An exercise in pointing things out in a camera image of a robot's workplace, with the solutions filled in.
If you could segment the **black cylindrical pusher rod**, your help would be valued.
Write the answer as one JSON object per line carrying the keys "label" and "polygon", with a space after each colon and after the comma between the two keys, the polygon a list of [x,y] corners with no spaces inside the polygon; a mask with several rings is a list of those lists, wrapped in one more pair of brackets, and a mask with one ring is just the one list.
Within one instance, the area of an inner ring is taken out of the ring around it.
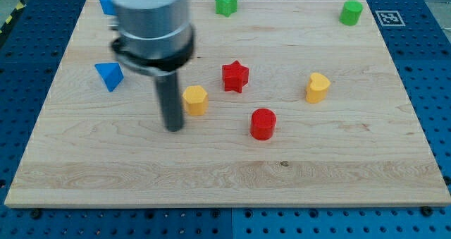
{"label": "black cylindrical pusher rod", "polygon": [[156,92],[165,128],[176,132],[184,126],[183,106],[180,97],[178,73],[155,77]]}

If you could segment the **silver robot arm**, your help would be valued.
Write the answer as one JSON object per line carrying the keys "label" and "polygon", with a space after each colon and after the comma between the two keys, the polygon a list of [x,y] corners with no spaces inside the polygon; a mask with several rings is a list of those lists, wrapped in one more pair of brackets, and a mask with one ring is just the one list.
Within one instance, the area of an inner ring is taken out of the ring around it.
{"label": "silver robot arm", "polygon": [[119,63],[152,77],[165,128],[184,126],[178,69],[193,54],[195,31],[189,0],[111,0],[118,38],[111,44]]}

